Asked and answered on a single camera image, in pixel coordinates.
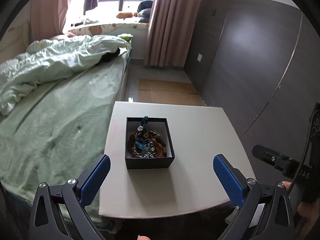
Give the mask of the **person's left hand thumb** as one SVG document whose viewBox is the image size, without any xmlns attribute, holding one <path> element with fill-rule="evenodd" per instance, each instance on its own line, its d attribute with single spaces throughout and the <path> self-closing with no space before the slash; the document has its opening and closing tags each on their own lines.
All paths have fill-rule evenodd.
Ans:
<svg viewBox="0 0 320 240">
<path fill-rule="evenodd" d="M 137 240 L 150 240 L 150 238 L 146 236 L 138 236 Z"/>
</svg>

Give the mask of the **person's right hand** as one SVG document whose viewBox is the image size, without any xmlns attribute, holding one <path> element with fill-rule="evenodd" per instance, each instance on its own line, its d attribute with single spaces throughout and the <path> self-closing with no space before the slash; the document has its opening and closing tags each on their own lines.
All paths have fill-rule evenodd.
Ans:
<svg viewBox="0 0 320 240">
<path fill-rule="evenodd" d="M 304 186 L 293 185 L 289 181 L 283 181 L 283 184 L 287 189 L 293 214 L 300 215 L 303 219 L 302 227 L 309 230 L 319 218 L 319 200 L 314 201 L 312 204 L 303 202 Z"/>
</svg>

